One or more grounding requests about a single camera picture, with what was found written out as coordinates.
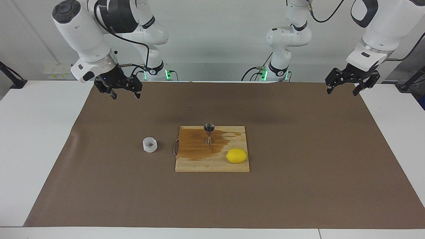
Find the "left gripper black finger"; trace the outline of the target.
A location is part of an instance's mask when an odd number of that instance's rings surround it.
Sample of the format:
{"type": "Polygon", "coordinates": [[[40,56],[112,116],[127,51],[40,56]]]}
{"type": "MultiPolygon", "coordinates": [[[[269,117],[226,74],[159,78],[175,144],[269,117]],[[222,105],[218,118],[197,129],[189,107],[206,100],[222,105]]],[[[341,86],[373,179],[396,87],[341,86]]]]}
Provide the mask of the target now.
{"type": "Polygon", "coordinates": [[[360,91],[363,91],[366,88],[372,88],[377,83],[377,81],[380,79],[381,75],[378,71],[373,71],[372,74],[365,79],[357,79],[355,80],[355,83],[357,83],[355,89],[353,90],[353,95],[357,96],[360,91]]]}
{"type": "Polygon", "coordinates": [[[336,86],[340,86],[346,83],[344,79],[344,71],[338,68],[333,68],[328,76],[325,78],[327,85],[327,93],[331,94],[336,86]]]}

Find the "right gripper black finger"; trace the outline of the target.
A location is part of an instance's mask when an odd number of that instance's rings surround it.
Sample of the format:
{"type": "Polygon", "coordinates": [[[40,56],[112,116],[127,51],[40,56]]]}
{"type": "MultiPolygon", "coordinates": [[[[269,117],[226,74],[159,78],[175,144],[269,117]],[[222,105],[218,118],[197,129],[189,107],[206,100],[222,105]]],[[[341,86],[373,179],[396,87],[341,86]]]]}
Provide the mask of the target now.
{"type": "Polygon", "coordinates": [[[128,78],[128,88],[129,91],[132,91],[137,99],[141,97],[141,91],[143,88],[143,84],[138,79],[137,76],[132,75],[128,78]]]}
{"type": "Polygon", "coordinates": [[[100,93],[110,95],[114,100],[117,99],[117,94],[114,88],[118,87],[118,83],[111,79],[95,79],[94,85],[100,93]]]}

